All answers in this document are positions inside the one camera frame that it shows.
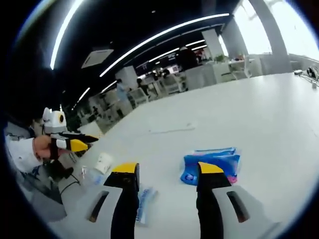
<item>ceiling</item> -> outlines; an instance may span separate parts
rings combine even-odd
[[[39,68],[49,68],[53,45],[67,4],[74,0],[57,0],[28,31],[13,57],[14,79],[32,78]],[[73,15],[60,44],[55,68],[50,77],[36,77],[52,102],[73,105],[90,87],[83,99],[99,93],[114,81],[114,74],[124,65],[138,65],[170,51],[181,44],[202,40],[200,31],[176,37],[194,29],[227,23],[229,17],[200,21],[181,27],[141,47],[103,77],[99,75],[128,50],[149,37],[180,23],[206,15],[232,13],[239,0],[84,0]],[[88,54],[96,48],[111,48],[114,52],[100,65],[81,69]],[[28,85],[32,79],[25,79]]]

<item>desk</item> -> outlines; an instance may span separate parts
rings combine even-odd
[[[292,73],[177,94],[135,109],[79,160],[75,173],[81,165],[94,165],[101,152],[114,157],[113,166],[139,162],[141,182],[154,186],[159,194],[150,204],[149,227],[136,226],[136,238],[196,239],[200,237],[196,187],[179,179],[183,156],[192,149],[236,146],[242,149],[237,185],[263,204],[270,219],[283,222],[283,228],[316,187],[318,109],[319,91]],[[149,133],[156,125],[188,122],[197,127]],[[68,190],[63,203],[75,204],[77,198]]]

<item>hand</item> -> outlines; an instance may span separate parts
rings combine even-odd
[[[41,135],[39,137],[34,138],[33,140],[33,152],[34,155],[40,158],[50,158],[50,144],[51,137],[47,135]],[[69,153],[68,150],[59,148],[58,155],[60,156],[63,153]]]

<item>window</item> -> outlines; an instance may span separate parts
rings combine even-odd
[[[223,50],[224,55],[228,56],[228,51],[227,51],[226,45],[225,45],[224,40],[221,37],[221,35],[219,35],[218,40],[219,40],[219,43],[221,45],[221,49]]]
[[[319,60],[316,40],[307,24],[284,0],[264,0],[273,14],[288,53]]]
[[[249,54],[272,53],[264,26],[248,0],[239,4],[234,17]]]

